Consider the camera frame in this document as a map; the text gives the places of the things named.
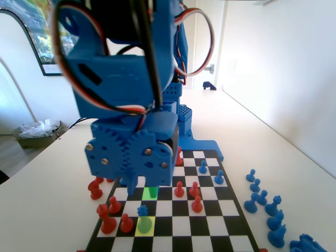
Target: blue pawn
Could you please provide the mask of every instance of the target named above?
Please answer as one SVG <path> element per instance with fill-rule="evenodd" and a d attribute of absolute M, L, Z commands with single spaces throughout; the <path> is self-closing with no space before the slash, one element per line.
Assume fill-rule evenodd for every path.
<path fill-rule="evenodd" d="M 285 241 L 283 239 L 286 231 L 286 225 L 281 226 L 275 231 L 270 231 L 267 235 L 268 240 L 272 243 L 273 246 L 282 248 L 285 245 Z"/>
<path fill-rule="evenodd" d="M 202 165 L 198 168 L 198 171 L 202 174 L 205 174 L 207 172 L 207 168 L 206 168 L 206 162 L 205 160 L 202 161 Z"/>
<path fill-rule="evenodd" d="M 280 210 L 275 217 L 269 217 L 267 219 L 267 226 L 269 229 L 275 231 L 281 226 L 281 222 L 284 218 L 282 210 Z"/>
<path fill-rule="evenodd" d="M 276 214 L 279 212 L 278 205 L 281 203 L 281 197 L 275 196 L 273 198 L 272 204 L 267 204 L 265 206 L 266 213 L 268 213 L 270 216 L 276 216 Z"/>
<path fill-rule="evenodd" d="M 254 214 L 258 210 L 257 205 L 256 205 L 257 198 L 258 198 L 258 194 L 252 193 L 251 200 L 245 201 L 244 208 L 246 209 L 246 211 Z"/>
<path fill-rule="evenodd" d="M 252 169 L 250 171 L 250 174 L 246 175 L 246 180 L 249 182 L 254 182 L 255 178 L 254 178 L 254 174 L 256 173 L 256 171 L 254 169 Z"/>
<path fill-rule="evenodd" d="M 250 189 L 252 192 L 255 192 L 255 193 L 259 193 L 260 191 L 260 187 L 259 187 L 259 184 L 260 184 L 260 179 L 256 179 L 254 181 L 254 184 L 250 185 Z"/>
<path fill-rule="evenodd" d="M 258 195 L 257 202 L 260 205 L 263 205 L 263 206 L 266 205 L 266 203 L 267 203 L 266 196 L 267 196 L 267 191 L 266 190 L 262 190 L 261 195 Z"/>
<path fill-rule="evenodd" d="M 221 185 L 224 183 L 224 179 L 223 179 L 223 171 L 222 170 L 219 170 L 218 171 L 218 175 L 215 176 L 214 178 L 214 181 L 218 184 L 218 185 Z"/>

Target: white wall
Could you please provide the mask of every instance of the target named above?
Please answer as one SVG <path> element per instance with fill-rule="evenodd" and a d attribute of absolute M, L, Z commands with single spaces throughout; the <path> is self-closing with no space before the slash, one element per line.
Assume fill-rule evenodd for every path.
<path fill-rule="evenodd" d="M 336 1 L 229 1 L 218 85 L 336 176 Z"/>

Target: screw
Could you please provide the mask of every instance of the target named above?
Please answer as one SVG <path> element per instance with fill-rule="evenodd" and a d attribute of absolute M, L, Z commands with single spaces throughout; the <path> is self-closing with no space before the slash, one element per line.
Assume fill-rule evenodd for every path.
<path fill-rule="evenodd" d="M 86 145 L 86 149 L 87 149 L 88 151 L 92 151 L 92 150 L 93 150 L 93 145 L 92 145 L 91 143 L 88 143 L 88 144 Z"/>
<path fill-rule="evenodd" d="M 102 159 L 102 160 L 101 160 L 101 163 L 102 163 L 102 164 L 108 164 L 109 161 L 108 161 L 107 159 Z"/>
<path fill-rule="evenodd" d="M 146 149 L 145 150 L 145 154 L 148 155 L 148 156 L 151 155 L 152 154 L 152 150 L 151 149 Z"/>

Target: table surface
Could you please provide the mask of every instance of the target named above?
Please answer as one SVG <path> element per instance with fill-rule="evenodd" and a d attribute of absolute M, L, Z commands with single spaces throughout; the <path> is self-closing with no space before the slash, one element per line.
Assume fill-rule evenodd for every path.
<path fill-rule="evenodd" d="M 221 91 L 184 90 L 182 104 L 193 109 L 195 139 L 216 140 L 224 168 L 240 204 L 250 199 L 245 176 L 256 170 L 267 199 L 281 195 L 287 232 L 283 249 L 268 239 L 269 217 L 258 206 L 245 211 L 260 248 L 289 251 L 299 235 L 311 235 L 327 251 L 336 251 L 336 180 L 270 127 Z M 104 195 L 92 201 L 87 190 L 93 180 L 84 153 L 92 139 L 82 122 L 65 133 L 19 173 L 0 186 L 0 244 L 6 252 L 85 249 L 98 220 L 97 205 L 112 188 L 101 184 Z"/>

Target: red chess piece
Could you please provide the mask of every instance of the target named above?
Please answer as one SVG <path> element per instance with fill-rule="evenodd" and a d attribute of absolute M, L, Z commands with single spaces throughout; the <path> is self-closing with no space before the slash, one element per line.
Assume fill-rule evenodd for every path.
<path fill-rule="evenodd" d="M 176 159 L 176 165 L 181 165 L 183 163 L 183 160 L 182 158 L 180 157 L 180 154 L 181 154 L 181 150 L 182 148 L 179 146 L 178 147 L 178 154 L 177 154 L 177 159 Z"/>
<path fill-rule="evenodd" d="M 120 229 L 124 233 L 128 233 L 132 230 L 134 221 L 128 217 L 128 214 L 123 214 L 121 216 L 121 225 Z"/>
<path fill-rule="evenodd" d="M 110 207 L 109 207 L 110 213 L 116 214 L 120 211 L 121 203 L 119 201 L 117 201 L 114 196 L 110 197 L 110 204 L 111 204 Z"/>
<path fill-rule="evenodd" d="M 198 189 L 198 183 L 197 182 L 194 182 L 193 183 L 193 187 L 191 187 L 190 189 L 189 189 L 189 194 L 190 194 L 190 196 L 191 197 L 196 197 L 196 196 L 199 196 L 199 193 L 200 191 L 199 191 L 199 189 Z"/>
<path fill-rule="evenodd" d="M 175 189 L 174 193 L 175 193 L 176 197 L 179 197 L 179 198 L 181 198 L 184 195 L 184 190 L 182 188 L 182 182 L 181 181 L 178 181 L 177 188 Z"/>
<path fill-rule="evenodd" d="M 195 201 L 191 204 L 191 208 L 195 213 L 200 213 L 202 211 L 203 205 L 201 203 L 201 197 L 195 197 Z"/>
<path fill-rule="evenodd" d="M 103 191 L 99 189 L 99 184 L 96 180 L 89 184 L 88 190 L 91 192 L 91 199 L 97 200 L 103 195 Z"/>
<path fill-rule="evenodd" d="M 98 184 L 100 184 L 104 181 L 104 178 L 103 177 L 96 177 L 96 181 L 98 182 Z"/>
<path fill-rule="evenodd" d="M 97 208 L 97 213 L 99 214 L 99 217 L 103 220 L 103 223 L 101 224 L 101 231 L 104 234 L 110 234 L 112 233 L 116 226 L 117 221 L 113 217 L 109 217 L 109 210 L 106 204 L 100 204 Z"/>

